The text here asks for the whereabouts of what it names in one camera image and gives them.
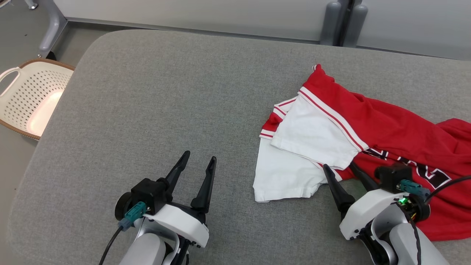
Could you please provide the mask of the grey wall base rail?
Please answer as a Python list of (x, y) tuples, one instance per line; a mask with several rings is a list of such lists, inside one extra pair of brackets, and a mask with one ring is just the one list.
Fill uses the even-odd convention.
[(92, 27), (98, 27), (98, 28), (122, 27), (125, 29), (148, 29), (148, 30), (160, 30), (160, 31), (172, 31), (172, 32), (191, 32), (191, 33), (196, 33), (200, 35), (250, 38), (250, 39), (256, 39), (256, 40), (274, 40), (274, 41), (292, 42), (292, 43), (320, 44), (319, 40), (302, 40), (302, 39), (295, 39), (295, 38), (283, 38), (283, 37), (273, 37), (273, 36), (263, 36), (263, 35), (247, 35), (247, 34), (234, 33), (234, 32), (209, 31), (209, 30), (188, 29), (188, 28), (178, 28), (178, 27), (169, 27), (169, 26), (158, 26), (158, 25), (143, 25), (143, 24), (136, 24), (136, 23), (131, 23), (131, 22), (90, 20), (87, 18), (77, 18), (77, 17), (65, 17), (65, 19), (68, 22), (71, 22), (73, 24), (91, 25)]

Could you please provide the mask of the thick grey desk leg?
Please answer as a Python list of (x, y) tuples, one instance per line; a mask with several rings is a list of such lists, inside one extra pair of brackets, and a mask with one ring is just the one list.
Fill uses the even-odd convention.
[(49, 16), (49, 25), (42, 39), (37, 54), (38, 58), (46, 59), (52, 52), (52, 48), (59, 39), (62, 31), (67, 25), (67, 19), (64, 17), (54, 0), (37, 0), (40, 7), (44, 7)]

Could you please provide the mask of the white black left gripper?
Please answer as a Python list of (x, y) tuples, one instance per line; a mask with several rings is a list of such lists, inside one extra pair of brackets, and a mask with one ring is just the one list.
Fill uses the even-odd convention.
[[(190, 151), (185, 151), (175, 166), (170, 170), (165, 178), (159, 178), (158, 183), (164, 184), (164, 194), (166, 201), (172, 201), (172, 193), (178, 182), (180, 174), (186, 168), (190, 159)], [(212, 197), (213, 181), (216, 171), (217, 158), (213, 156), (208, 164), (205, 179), (199, 189), (197, 196), (191, 201), (190, 206), (204, 214), (209, 212), (210, 200)], [(184, 212), (182, 209), (166, 204), (156, 214), (144, 214), (144, 217), (157, 222), (159, 225), (180, 235), (191, 243), (195, 242), (201, 248), (205, 248), (209, 240), (209, 229), (197, 218)]]

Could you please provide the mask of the red jersey with white sleeves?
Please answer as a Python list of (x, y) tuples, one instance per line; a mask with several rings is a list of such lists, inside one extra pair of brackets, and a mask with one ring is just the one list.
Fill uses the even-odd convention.
[(412, 179), (439, 190), (431, 216), (419, 222), (430, 240), (471, 238), (471, 123), (434, 124), (409, 110), (350, 92), (320, 65), (296, 97), (274, 105), (260, 132), (254, 200), (309, 198), (327, 183), (354, 178), (351, 162), (369, 176), (403, 164)]

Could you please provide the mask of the grey fabric sofa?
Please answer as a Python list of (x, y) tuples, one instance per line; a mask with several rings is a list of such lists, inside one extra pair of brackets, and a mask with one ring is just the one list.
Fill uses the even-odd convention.
[(98, 265), (118, 198), (190, 160), (173, 193), (189, 205), (217, 158), (207, 247), (190, 265), (372, 265), (343, 238), (323, 185), (256, 203), (259, 132), (316, 63), (343, 87), (438, 123), (471, 122), (471, 61), (189, 32), (124, 30), (93, 42), (13, 200), (7, 241), (24, 265)]

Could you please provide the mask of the cream perforated laundry basket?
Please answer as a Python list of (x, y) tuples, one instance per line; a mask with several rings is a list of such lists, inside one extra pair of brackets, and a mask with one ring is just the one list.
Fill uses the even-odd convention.
[(39, 58), (0, 74), (0, 82), (17, 74), (0, 93), (0, 125), (38, 141), (74, 70), (74, 66)]

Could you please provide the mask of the grey partition post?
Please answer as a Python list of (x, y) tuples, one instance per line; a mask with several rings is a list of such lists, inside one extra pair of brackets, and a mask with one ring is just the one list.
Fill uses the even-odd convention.
[(335, 0), (326, 6), (319, 44), (356, 47), (368, 8), (363, 0)]

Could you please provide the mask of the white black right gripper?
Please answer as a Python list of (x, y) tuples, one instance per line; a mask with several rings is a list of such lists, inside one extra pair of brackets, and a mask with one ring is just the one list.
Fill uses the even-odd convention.
[(323, 172), (337, 210), (341, 214), (346, 214), (339, 227), (347, 240), (357, 237), (360, 230), (365, 228), (368, 223), (371, 223), (373, 237), (378, 239), (396, 225), (407, 222), (397, 201), (408, 196), (408, 193), (393, 194), (388, 191), (375, 191), (379, 189), (378, 183), (362, 168), (352, 161), (349, 169), (368, 191), (357, 201), (343, 189), (337, 181), (333, 169), (328, 164), (323, 165)]

